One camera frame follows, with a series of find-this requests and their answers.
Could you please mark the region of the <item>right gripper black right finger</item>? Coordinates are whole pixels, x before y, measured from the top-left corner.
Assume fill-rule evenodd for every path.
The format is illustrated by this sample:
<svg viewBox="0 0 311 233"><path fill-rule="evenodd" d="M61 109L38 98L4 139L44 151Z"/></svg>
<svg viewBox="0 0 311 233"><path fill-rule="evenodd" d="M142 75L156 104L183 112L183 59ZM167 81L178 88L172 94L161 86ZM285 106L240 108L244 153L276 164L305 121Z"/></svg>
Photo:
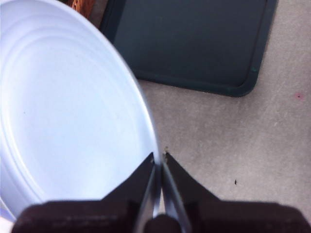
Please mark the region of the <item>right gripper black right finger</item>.
<svg viewBox="0 0 311 233"><path fill-rule="evenodd" d="M184 233L309 233L311 226L291 206L221 200L198 183L169 154L162 163L166 213Z"/></svg>

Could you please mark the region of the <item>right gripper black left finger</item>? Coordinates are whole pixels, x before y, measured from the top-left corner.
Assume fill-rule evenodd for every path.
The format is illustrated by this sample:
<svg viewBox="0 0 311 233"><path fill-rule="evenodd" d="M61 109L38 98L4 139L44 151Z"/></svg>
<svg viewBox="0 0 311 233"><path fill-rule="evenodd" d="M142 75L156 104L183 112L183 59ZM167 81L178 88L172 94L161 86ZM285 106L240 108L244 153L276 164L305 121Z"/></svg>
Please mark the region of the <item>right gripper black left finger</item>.
<svg viewBox="0 0 311 233"><path fill-rule="evenodd" d="M156 165L150 153L101 200L49 201L26 208L14 233L137 233L153 217Z"/></svg>

